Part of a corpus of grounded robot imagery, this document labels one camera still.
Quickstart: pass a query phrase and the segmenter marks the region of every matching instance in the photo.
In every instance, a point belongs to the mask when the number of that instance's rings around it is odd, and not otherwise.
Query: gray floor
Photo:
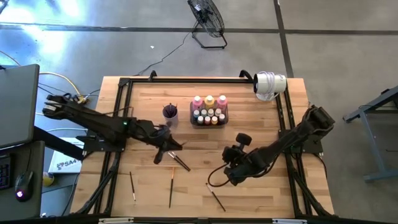
[[[226,28],[277,29],[272,0],[216,0]],[[396,30],[395,0],[280,0],[286,29]],[[23,1],[10,0],[0,22],[79,26],[184,27],[195,22],[186,0]],[[76,83],[82,94],[100,87],[105,75],[135,75],[181,43],[181,32],[60,32],[0,30],[0,49],[21,64],[38,63],[41,71],[61,73]],[[163,63],[153,66],[158,75],[235,77],[241,69],[285,74],[279,34],[227,33],[224,50],[203,50],[192,38]],[[209,40],[206,34],[199,34]],[[341,117],[366,104],[381,91],[398,85],[398,36],[287,35],[295,77],[305,79],[308,97],[336,120],[323,140],[328,183],[337,215],[347,218],[397,222],[398,179],[370,184],[363,175],[377,171],[359,121],[345,124]],[[0,64],[12,64],[0,57]],[[65,81],[42,76],[42,83],[73,92]],[[37,110],[46,93],[38,95]],[[36,116],[37,126],[77,127],[68,121]],[[60,131],[57,136],[81,133]],[[46,166],[51,151],[46,152]],[[75,176],[58,177],[54,187],[72,184]],[[70,187],[43,194],[42,212],[60,215]]]

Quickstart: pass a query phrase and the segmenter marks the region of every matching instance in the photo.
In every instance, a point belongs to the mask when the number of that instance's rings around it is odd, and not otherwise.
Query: black mouse
[[[19,202],[26,202],[32,197],[32,183],[32,171],[26,171],[18,175],[15,181],[15,198]]]

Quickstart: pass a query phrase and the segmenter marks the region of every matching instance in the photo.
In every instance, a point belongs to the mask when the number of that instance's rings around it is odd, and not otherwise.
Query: wooden table
[[[113,110],[119,79],[120,77],[104,77],[97,111],[105,113]],[[308,107],[304,81],[301,78],[290,78],[288,84],[295,123],[299,124]],[[195,95],[226,95],[229,123],[223,129],[193,129],[189,122],[189,102]],[[238,133],[246,133],[252,137],[252,144],[246,147],[246,151],[269,145],[277,139],[280,127],[275,101],[258,100],[252,92],[252,85],[249,84],[135,83],[131,98],[131,106],[134,109],[130,110],[129,115],[152,120],[154,124],[164,124],[162,108],[170,102],[178,104],[179,123],[178,127],[172,128],[173,137],[179,143],[188,141],[183,151],[176,153],[192,170],[187,172],[168,155],[164,155],[162,162],[155,165],[153,160],[157,150],[129,139],[119,167],[113,217],[294,216],[286,163],[282,155],[271,172],[262,178],[248,178],[236,187],[227,184],[224,187],[213,188],[226,212],[217,204],[205,185],[209,173],[223,164],[221,153],[224,147],[236,144],[235,138]],[[81,208],[98,186],[103,157],[104,153],[96,152],[83,161],[72,212]],[[304,154],[303,164],[308,187],[324,208],[333,213],[322,163],[314,155]],[[172,167],[176,169],[172,206],[169,208]],[[130,171],[133,174],[136,203],[132,199]],[[219,184],[225,180],[226,176],[219,171],[212,176],[211,181],[213,184]],[[105,207],[107,195],[108,187],[104,191],[101,210]],[[298,197],[300,208],[304,211],[299,190]]]

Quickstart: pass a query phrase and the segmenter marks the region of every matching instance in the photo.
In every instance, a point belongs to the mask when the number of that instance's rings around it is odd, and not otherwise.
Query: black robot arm
[[[224,173],[233,185],[243,182],[247,177],[261,177],[267,174],[268,168],[281,152],[300,146],[309,135],[324,137],[333,129],[334,122],[322,107],[312,106],[305,112],[302,122],[294,129],[270,146],[259,147],[249,153],[245,153],[243,147],[250,145],[251,138],[239,133],[236,140],[241,145],[224,149],[223,160],[229,165],[224,169]]]
[[[68,119],[96,133],[96,136],[81,138],[82,141],[99,141],[115,145],[127,138],[134,138],[153,145],[159,148],[154,159],[155,164],[162,160],[163,153],[182,150],[182,145],[173,139],[168,126],[155,126],[152,121],[137,118],[110,117],[78,104],[71,99],[70,94],[49,95],[43,114],[52,119]]]

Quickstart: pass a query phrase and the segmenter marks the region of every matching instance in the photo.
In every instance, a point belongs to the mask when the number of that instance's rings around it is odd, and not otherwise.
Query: pink paint bottle
[[[192,100],[192,110],[200,111],[202,103],[203,99],[200,96],[195,96]]]
[[[221,95],[217,99],[217,108],[221,109],[222,112],[225,112],[226,105],[227,105],[226,97],[224,95]]]

